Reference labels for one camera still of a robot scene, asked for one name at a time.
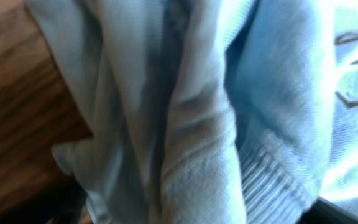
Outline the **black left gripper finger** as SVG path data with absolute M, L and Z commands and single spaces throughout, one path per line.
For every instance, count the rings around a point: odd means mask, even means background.
M 297 224 L 358 224 L 358 198 L 333 203 L 318 197 Z

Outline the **light blue t-shirt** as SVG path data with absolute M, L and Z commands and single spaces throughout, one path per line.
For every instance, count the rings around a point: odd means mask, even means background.
M 358 198 L 358 1 L 27 1 L 93 135 L 85 223 L 297 223 Z

